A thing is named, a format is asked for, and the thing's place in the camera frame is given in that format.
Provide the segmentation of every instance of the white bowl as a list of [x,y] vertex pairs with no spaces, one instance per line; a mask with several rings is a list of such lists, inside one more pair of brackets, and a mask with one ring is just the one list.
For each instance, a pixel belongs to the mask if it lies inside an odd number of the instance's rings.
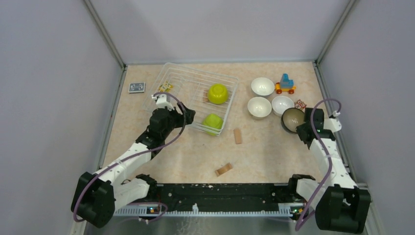
[[252,91],[259,96],[267,97],[275,90],[275,84],[266,77],[258,77],[251,82]]
[[248,102],[248,111],[255,119],[268,116],[271,110],[271,103],[263,97],[254,97]]
[[285,110],[294,108],[294,102],[290,98],[283,95],[275,97],[271,104],[274,114],[278,117],[280,117]]

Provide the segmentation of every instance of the green object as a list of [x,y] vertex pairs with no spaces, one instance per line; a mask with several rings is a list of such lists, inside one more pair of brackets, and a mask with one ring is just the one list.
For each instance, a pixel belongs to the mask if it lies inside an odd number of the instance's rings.
[[211,103],[223,104],[228,100],[228,90],[220,83],[214,84],[209,88],[207,98]]
[[[207,129],[209,129],[209,130],[212,130],[214,132],[218,132],[218,130],[220,130],[222,128],[223,120],[216,114],[209,114],[205,118],[205,120],[203,120],[202,125],[206,126]],[[212,133],[212,132],[209,132],[209,131],[206,131],[206,133],[208,133],[211,136],[216,136],[215,133]]]

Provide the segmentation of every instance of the green bowl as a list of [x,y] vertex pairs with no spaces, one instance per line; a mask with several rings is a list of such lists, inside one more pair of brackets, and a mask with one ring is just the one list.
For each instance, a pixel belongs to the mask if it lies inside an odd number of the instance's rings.
[[228,100],[228,90],[220,83],[214,84],[209,88],[207,98],[211,103],[223,104]]
[[[222,128],[223,120],[216,114],[209,114],[205,120],[203,120],[202,125],[206,126],[207,129],[212,130],[213,132],[217,132],[215,129],[220,130]],[[206,133],[211,136],[216,136],[216,133],[212,133],[210,131],[206,131]]]

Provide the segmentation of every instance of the wooden tabletop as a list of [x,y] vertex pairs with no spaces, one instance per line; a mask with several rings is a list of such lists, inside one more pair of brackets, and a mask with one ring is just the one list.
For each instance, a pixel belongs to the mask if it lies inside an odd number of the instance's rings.
[[[254,97],[251,81],[267,77],[278,82],[283,73],[294,80],[294,94],[282,93],[294,102],[301,99],[308,107],[322,100],[322,94],[311,62],[190,64],[195,69],[239,78],[225,128],[220,136],[186,128],[176,142],[164,148],[153,160],[134,174],[150,174],[159,183],[286,183],[293,174],[322,176],[316,161],[297,135],[285,132],[280,119],[271,113],[254,120],[247,104]],[[152,91],[162,65],[128,66],[127,75],[115,115],[104,165],[122,155],[145,130],[150,114],[142,104]],[[146,82],[146,92],[129,94],[130,83]],[[272,94],[269,101],[277,96]],[[242,144],[235,144],[233,130],[239,128]],[[178,133],[174,130],[167,140]],[[215,170],[232,164],[219,177]]]

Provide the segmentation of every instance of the dish rack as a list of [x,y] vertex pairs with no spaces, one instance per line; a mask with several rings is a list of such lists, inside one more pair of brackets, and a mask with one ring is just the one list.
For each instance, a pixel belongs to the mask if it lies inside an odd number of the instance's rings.
[[[207,100],[207,91],[216,83],[223,84],[229,94],[228,100],[219,105],[205,102]],[[183,102],[186,107],[196,111],[194,121],[190,127],[200,131],[211,132],[218,136],[225,127],[238,83],[239,79],[236,77],[167,63],[160,71],[142,107],[152,113],[157,106],[155,101],[151,99],[151,95],[159,91],[169,92]],[[207,127],[202,124],[209,114],[216,114],[223,120],[223,125],[220,129]]]

